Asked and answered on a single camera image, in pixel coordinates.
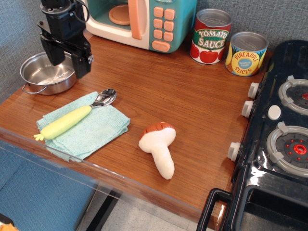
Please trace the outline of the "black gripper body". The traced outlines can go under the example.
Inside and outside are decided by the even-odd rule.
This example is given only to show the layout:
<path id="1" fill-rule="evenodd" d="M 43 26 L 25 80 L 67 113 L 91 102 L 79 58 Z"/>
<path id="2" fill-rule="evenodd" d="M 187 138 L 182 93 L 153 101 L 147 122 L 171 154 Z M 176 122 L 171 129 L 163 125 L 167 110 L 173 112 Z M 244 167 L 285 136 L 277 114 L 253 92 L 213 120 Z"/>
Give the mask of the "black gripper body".
<path id="1" fill-rule="evenodd" d="M 83 35 L 90 13 L 85 4 L 41 4 L 46 21 L 39 21 L 41 36 L 53 39 L 64 52 L 91 51 Z"/>

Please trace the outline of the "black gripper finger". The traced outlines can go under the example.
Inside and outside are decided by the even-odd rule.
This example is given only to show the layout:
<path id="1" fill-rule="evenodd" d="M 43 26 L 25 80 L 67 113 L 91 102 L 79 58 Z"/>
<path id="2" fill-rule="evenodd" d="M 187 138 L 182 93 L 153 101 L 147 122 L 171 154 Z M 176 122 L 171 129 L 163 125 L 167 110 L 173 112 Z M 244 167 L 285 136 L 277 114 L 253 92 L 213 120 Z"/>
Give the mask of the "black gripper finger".
<path id="1" fill-rule="evenodd" d="M 91 51 L 72 52 L 71 59 L 77 79 L 83 78 L 91 71 L 91 63 L 93 62 Z"/>
<path id="2" fill-rule="evenodd" d="M 44 36 L 41 36 L 40 40 L 45 53 L 53 66 L 59 65 L 65 60 L 64 50 L 58 46 L 55 40 Z"/>

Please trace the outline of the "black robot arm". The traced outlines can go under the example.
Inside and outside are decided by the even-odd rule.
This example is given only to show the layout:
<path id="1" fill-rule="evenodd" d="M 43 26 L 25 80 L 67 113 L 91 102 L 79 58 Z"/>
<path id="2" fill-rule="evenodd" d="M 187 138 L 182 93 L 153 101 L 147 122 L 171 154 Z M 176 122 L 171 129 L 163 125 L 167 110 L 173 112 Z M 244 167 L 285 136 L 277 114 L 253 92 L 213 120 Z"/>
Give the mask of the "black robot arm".
<path id="1" fill-rule="evenodd" d="M 90 13 L 81 0 L 42 0 L 41 11 L 46 21 L 39 21 L 40 40 L 52 65 L 65 60 L 64 53 L 71 55 L 78 79 L 91 71 L 93 56 L 91 45 L 84 36 Z"/>

